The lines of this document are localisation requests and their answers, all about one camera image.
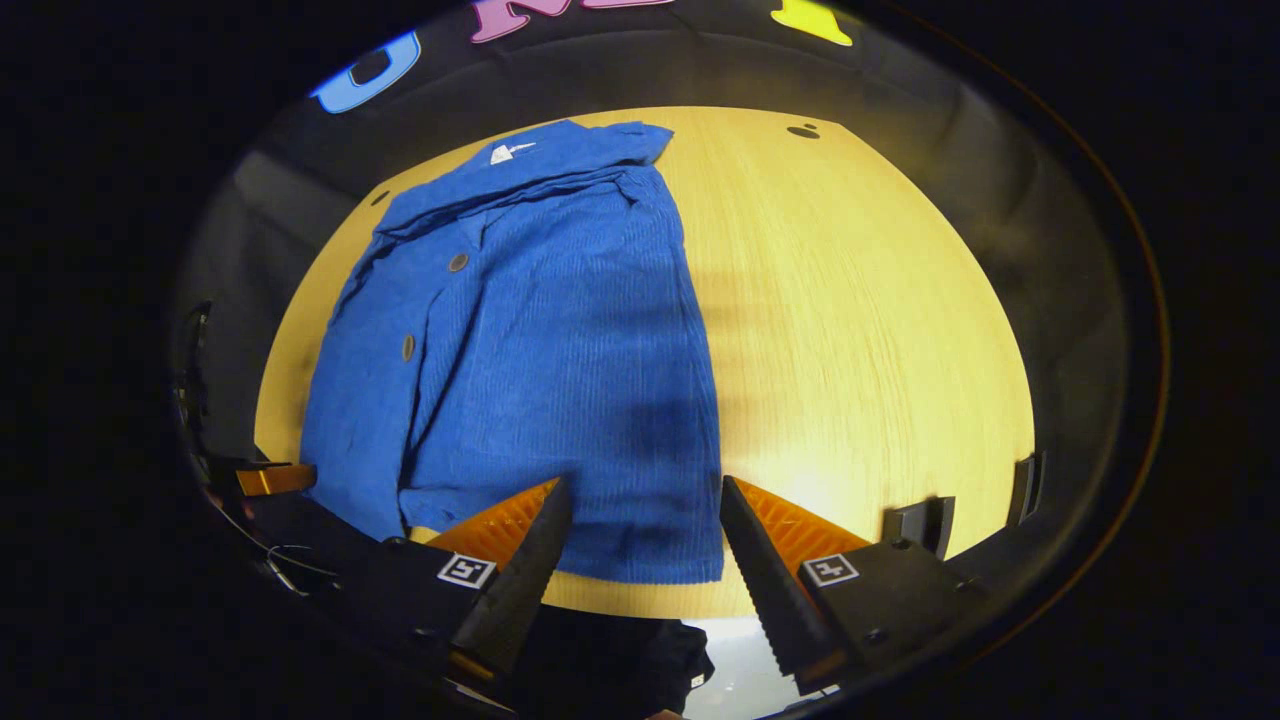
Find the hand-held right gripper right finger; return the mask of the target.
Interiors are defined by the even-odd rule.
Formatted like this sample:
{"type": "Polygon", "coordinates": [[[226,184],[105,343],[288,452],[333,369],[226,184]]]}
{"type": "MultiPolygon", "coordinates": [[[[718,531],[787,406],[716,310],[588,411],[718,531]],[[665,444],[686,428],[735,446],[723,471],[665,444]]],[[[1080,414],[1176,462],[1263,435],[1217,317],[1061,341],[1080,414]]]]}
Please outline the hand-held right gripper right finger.
{"type": "Polygon", "coordinates": [[[719,523],[780,670],[865,691],[957,643],[988,591],[910,537],[869,542],[737,477],[719,523]]]}

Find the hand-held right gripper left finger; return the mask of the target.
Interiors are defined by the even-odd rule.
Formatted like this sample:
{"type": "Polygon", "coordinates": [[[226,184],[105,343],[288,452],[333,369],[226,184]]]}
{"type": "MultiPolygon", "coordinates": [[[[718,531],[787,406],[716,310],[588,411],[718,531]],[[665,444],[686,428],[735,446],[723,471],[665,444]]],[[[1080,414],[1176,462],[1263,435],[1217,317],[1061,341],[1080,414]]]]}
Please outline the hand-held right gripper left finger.
{"type": "Polygon", "coordinates": [[[572,491],[554,478],[426,543],[390,538],[342,577],[340,620],[397,662],[500,692],[572,518],[572,491]]]}

